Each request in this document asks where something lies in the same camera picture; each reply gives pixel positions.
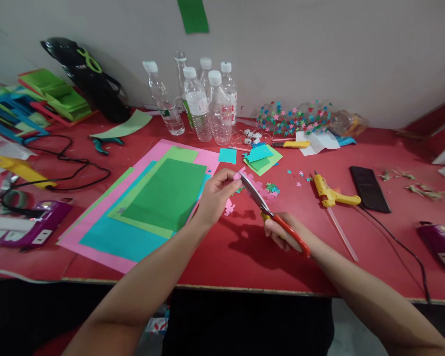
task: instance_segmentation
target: red scissors handle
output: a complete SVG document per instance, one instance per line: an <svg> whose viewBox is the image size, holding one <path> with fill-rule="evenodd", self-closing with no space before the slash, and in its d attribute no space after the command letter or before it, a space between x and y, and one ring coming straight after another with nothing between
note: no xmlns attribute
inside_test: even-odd
<svg viewBox="0 0 445 356"><path fill-rule="evenodd" d="M283 227L283 229L286 232L288 232L290 234L290 236L292 236L295 239L295 241L302 248L304 255L306 255L307 257L310 257L312 255L312 252L308 248L308 245L305 243L305 241L300 237L299 234L296 233L296 231L294 229L292 229L292 227L289 224L287 224L285 222L284 219L282 219L279 215L275 215L275 214L273 215L272 219L274 221L278 222L280 224L280 226Z"/></svg>

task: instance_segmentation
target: black phone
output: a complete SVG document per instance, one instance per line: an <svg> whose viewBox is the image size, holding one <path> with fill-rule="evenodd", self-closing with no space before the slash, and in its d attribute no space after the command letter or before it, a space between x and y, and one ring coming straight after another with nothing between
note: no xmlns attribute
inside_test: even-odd
<svg viewBox="0 0 445 356"><path fill-rule="evenodd" d="M374 171L357 166L351 166L350 171L355 181L357 193L361 197L361 204L366 209L391 213L391 208L387 204Z"/></svg>

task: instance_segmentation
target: person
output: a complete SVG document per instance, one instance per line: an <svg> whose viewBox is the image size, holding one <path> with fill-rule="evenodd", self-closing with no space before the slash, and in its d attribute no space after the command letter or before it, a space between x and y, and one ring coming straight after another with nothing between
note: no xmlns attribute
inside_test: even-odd
<svg viewBox="0 0 445 356"><path fill-rule="evenodd" d="M207 181L193 219L167 243L140 261L110 290L82 325L64 355L134 353L149 319L173 291L191 256L221 217L227 199L241 187L241 180L233 180L234 175L235 172L223 169ZM345 259L292 215L280 215L303 237L311 249L312 258L390 355L445 355L443 336L404 297ZM276 222L266 220L264 229L266 236L281 249L300 250L295 240ZM311 341L300 339L293 342L303 354L303 345Z"/></svg>

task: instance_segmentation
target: wire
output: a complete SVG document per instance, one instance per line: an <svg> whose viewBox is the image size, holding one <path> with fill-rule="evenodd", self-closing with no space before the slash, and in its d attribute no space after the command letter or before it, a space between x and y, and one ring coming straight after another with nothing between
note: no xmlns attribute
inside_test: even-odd
<svg viewBox="0 0 445 356"><path fill-rule="evenodd" d="M0 269L0 274L4 274L7 275L9 277L14 277L14 278L18 278L21 279L22 281L28 282L28 283L34 283L34 284L50 284L50 283L58 283L58 282L47 282L47 281L38 281L35 279L30 279L28 277L25 277L21 274L15 273L15 272L10 272L7 271L5 269Z"/></svg>
<svg viewBox="0 0 445 356"><path fill-rule="evenodd" d="M389 229L387 229L387 227L385 227L382 224L382 222L377 220L368 210L366 210L366 208L364 206L362 206L362 205L358 205L358 206L362 210L364 210L364 212L367 213L370 217L372 217L374 220L376 220L376 222L379 225L381 225L385 231L387 231L387 233L394 239L395 242L397 242L404 250L409 252L417 260L417 262L419 262L420 269L422 270L422 283L424 285L425 299L427 299L427 303L430 305L432 303L432 300L430 299L429 287L427 286L427 274L425 273L425 267L424 267L424 264L422 263L422 261L420 261L420 259L415 255L415 253L413 253L411 250L409 250L402 242L397 240L396 237L394 235L392 235L392 233L389 231Z"/></svg>
<svg viewBox="0 0 445 356"><path fill-rule="evenodd" d="M32 147L32 146L30 146L30 145L27 144L27 141L29 141L29 140L31 140L31 139L43 138L43 137L62 137L62 138L65 138L65 139L69 140L69 143L68 143L68 144L66 145L66 147L64 147L60 152L48 151L48 150L46 150L46 149L43 149L43 148L37 148L37 147ZM98 166L97 164L92 163L92 162L89 161L88 159L74 159L74 158L69 158L69 157L67 157L67 156L65 155L65 153L66 153L66 151L68 150L68 148L71 147L71 146L73 145L73 140L72 140L71 138L69 138L68 136L63 136L63 135L37 135L37 136L32 136L32 137L28 137L28 138L24 139L22 144L23 144L23 146L25 146L25 147L27 147L27 148L30 148L30 149L33 149L33 150L42 151L42 152L46 152L46 153L50 153L50 154L56 155L58 161L80 163L80 164L82 164L82 166L79 167L79 168L74 172L74 174L71 175L71 176L69 176L69 177L36 180L36 181L31 181L31 182L26 182L26 183L16 184L16 185L12 184L12 185L10 186L10 188L7 189L5 192L3 192L3 194L2 194L1 197L0 197L0 202L1 202L1 204L2 204L4 207L8 208L8 209L9 209L10 211L12 211L12 212L19 213L19 214L22 214L22 215L25 215L25 216L28 216L28 217L31 217L31 218L38 218L38 217L40 217L40 216L43 214L43 212L44 212L43 210L21 209L21 208L16 208L16 207L13 207L13 206L11 206L11 205L8 205L8 204L6 203L6 201L5 201L5 196L6 196L10 191L12 191L12 190L14 190L14 189L17 189L17 188L20 188L20 187L23 187L23 186L27 186L27 185L37 184L37 183L46 183L46 182L54 182L54 181L61 181L61 180L69 180L69 179L73 179L73 178L75 178L75 177L78 175L78 173L79 173L80 171L82 171L82 170L83 170L84 168L86 168L87 166L95 166L95 167L97 167L98 169L100 169L100 170L102 170L102 171L106 171L107 174L106 174L104 177L99 178L98 180L95 180L95 181L93 181L93 182L91 182L91 183L84 184L84 185L81 185L81 186L78 186L78 187L75 187L75 188L55 188L55 187L53 187L53 186L51 186L51 185L48 185L48 186L46 187L46 189L48 189L48 190L52 190L52 191L69 191L69 190L82 189L82 188L86 188L86 187L88 187L88 186L97 184L97 183L99 183L99 182L101 182L101 181L107 179L107 178L110 176L110 174L111 174L111 171L110 171L110 170L108 170L108 169L106 169L106 168L103 168L103 167L100 167L100 166Z"/></svg>

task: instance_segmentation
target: black cable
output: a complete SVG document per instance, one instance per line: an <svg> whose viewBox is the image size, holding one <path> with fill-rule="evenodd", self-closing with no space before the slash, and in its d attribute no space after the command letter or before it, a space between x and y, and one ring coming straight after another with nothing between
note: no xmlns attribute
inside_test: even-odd
<svg viewBox="0 0 445 356"><path fill-rule="evenodd" d="M404 250L409 252L417 260L417 262L419 262L420 269L422 270L422 283L424 285L425 298L427 299L427 303L430 305L432 303L432 300L430 299L429 287L427 286L427 274L425 273L425 267L424 267L424 264L422 263L422 261L420 261L420 259L415 255L415 253L413 253L411 250L409 250L402 242L397 240L396 237L394 235L392 235L392 233L389 231L389 229L387 229L387 227L385 227L382 224L382 222L377 220L368 210L366 210L366 208L364 206L362 206L362 205L358 205L358 206L362 210L364 210L364 212L367 213L370 217L372 217L374 220L376 220L376 222L379 225L381 225L385 231L387 231L387 233L394 239L395 242L397 242Z"/></svg>
<svg viewBox="0 0 445 356"><path fill-rule="evenodd" d="M27 144L27 141L29 141L31 139L34 139L34 138L36 139L37 137L38 138L43 138L43 137L62 137L62 138L65 138L65 139L69 140L69 143L60 152L56 153L56 152L53 152L53 151L48 151L48 150L43 149L43 148L31 147L30 145ZM67 157L65 155L65 152L68 150L69 147L71 147L73 145L73 140L71 138L69 138L68 136L63 136L63 135L37 135L37 136L32 136L32 137L24 139L22 145L27 147L27 148L33 149L33 150L42 151L42 152L46 152L46 153L50 153L50 154L56 155L58 161L81 163L82 166L79 167L74 172L74 174L72 176L69 176L69 177L66 177L66 178L51 178L51 179L43 179L43 180L36 180L36 181L26 182L26 183L17 184L17 185L12 184L10 186L10 188L7 189L6 191L4 191L3 194L1 195L0 203L4 207L8 208L10 211L15 212L15 213L19 213L19 214L22 214L22 215L25 215L25 216L28 216L28 217L31 217L31 218L38 218L38 217L40 217L43 214L43 211L42 210L15 208L15 207L10 206L7 203L5 203L5 196L13 189L17 189L17 188L20 188L20 187L23 187L23 186L26 186L26 185L31 185L31 184L46 183L46 182L54 182L54 181L73 179L74 177L76 177L78 175L78 173L80 171L82 171L87 166L95 166L95 167L97 167L98 169L100 169L102 171L106 171L107 174L105 175L105 177L99 178L98 180L95 180L95 181L93 181L91 183L84 184L84 185L81 185L81 186L78 186L78 187L75 187L75 188L55 188L55 187L53 187L51 185L48 185L46 187L46 189L52 190L52 191L69 191L69 190L82 189L82 188L86 188L88 186L97 184L97 183L107 179L110 176L110 174L111 174L110 170L108 170L106 168L103 168L103 167L100 167L97 164L92 163L88 159L74 159L74 158Z"/></svg>

